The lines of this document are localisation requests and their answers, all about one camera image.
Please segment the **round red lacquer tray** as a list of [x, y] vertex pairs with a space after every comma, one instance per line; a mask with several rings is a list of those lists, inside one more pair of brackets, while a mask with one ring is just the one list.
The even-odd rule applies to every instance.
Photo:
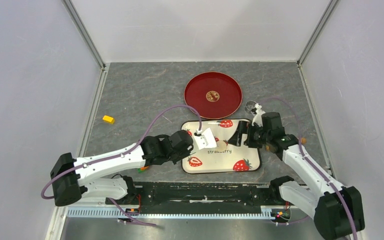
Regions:
[[184, 101], [209, 120], [219, 120], [235, 113], [243, 101], [243, 91], [231, 76], [215, 71], [193, 77], [185, 86]]

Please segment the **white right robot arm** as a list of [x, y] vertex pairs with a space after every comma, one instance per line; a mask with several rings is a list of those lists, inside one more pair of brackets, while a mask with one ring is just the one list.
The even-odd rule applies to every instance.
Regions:
[[301, 140], [287, 134], [278, 112], [256, 115], [256, 123], [240, 121], [230, 145], [260, 149], [268, 147], [304, 181], [278, 177], [270, 182], [269, 199], [275, 204], [293, 204], [309, 216], [325, 240], [357, 233], [366, 228], [362, 196], [354, 186], [345, 186], [329, 175], [305, 150]]

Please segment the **white strawberry enamel tray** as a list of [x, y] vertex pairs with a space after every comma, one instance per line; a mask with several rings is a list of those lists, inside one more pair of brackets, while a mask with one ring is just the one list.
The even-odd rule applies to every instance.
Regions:
[[198, 150], [195, 146], [190, 156], [181, 162], [182, 169], [188, 174], [212, 174], [229, 172], [252, 172], [260, 168], [262, 158], [258, 149], [228, 145], [229, 140], [238, 127], [239, 121], [250, 121], [246, 118], [207, 120], [202, 128], [210, 128], [217, 142], [216, 148]]

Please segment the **small yellow block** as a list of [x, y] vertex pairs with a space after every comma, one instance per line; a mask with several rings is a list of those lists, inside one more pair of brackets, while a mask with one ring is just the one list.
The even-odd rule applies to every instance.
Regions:
[[102, 120], [106, 123], [109, 123], [109, 124], [114, 124], [115, 123], [115, 119], [112, 117], [112, 116], [109, 116], [109, 115], [104, 115], [102, 117]]

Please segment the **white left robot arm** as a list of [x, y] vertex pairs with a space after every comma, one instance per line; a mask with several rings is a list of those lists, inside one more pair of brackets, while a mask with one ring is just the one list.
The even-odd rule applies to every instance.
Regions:
[[52, 199], [57, 207], [78, 202], [82, 198], [112, 198], [133, 203], [137, 191], [129, 176], [106, 179], [111, 174], [167, 162], [176, 164], [194, 149], [194, 135], [178, 130], [172, 135], [146, 136], [140, 143], [89, 157], [74, 158], [62, 154], [50, 171]]

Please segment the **orange horseshoe magnet toy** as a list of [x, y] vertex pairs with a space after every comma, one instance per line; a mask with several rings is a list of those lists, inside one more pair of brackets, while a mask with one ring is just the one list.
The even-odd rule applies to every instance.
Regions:
[[140, 168], [138, 168], [138, 169], [137, 169], [137, 172], [138, 172], [138, 173], [142, 173], [142, 172], [144, 172], [144, 171], [148, 170], [148, 169], [149, 169], [149, 167], [150, 167], [150, 166], [144, 166], [144, 167], [140, 167]]

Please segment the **wooden dough roller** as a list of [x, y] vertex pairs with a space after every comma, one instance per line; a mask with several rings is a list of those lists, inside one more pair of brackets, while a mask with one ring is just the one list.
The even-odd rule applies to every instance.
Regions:
[[[307, 139], [304, 138], [304, 137], [301, 137], [301, 138], [299, 138], [298, 140], [299, 140], [300, 143], [302, 143], [302, 144], [306, 144], [306, 143], [307, 143]], [[276, 153], [276, 152], [278, 151], [278, 148], [277, 148], [276, 146], [274, 146], [274, 145], [271, 145], [271, 144], [268, 144], [268, 143], [267, 143], [267, 144], [265, 145], [265, 150], [266, 150], [267, 152]]]

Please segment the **small metal cup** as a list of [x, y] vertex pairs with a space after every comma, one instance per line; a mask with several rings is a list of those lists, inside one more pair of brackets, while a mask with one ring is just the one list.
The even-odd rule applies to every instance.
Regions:
[[252, 112], [252, 109], [255, 108], [255, 105], [256, 105], [256, 104], [257, 104], [257, 103], [256, 103], [255, 101], [253, 101], [253, 100], [249, 100], [249, 101], [247, 101], [247, 102], [245, 103], [245, 105], [244, 105], [244, 107], [245, 107], [245, 112], [248, 113], [248, 114], [250, 114], [250, 113]]

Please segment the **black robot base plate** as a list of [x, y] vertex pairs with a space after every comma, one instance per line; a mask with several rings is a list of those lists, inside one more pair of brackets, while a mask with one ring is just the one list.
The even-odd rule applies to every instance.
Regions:
[[245, 214], [259, 213], [261, 206], [287, 203], [268, 184], [225, 182], [132, 181], [119, 206], [138, 206], [145, 214]]

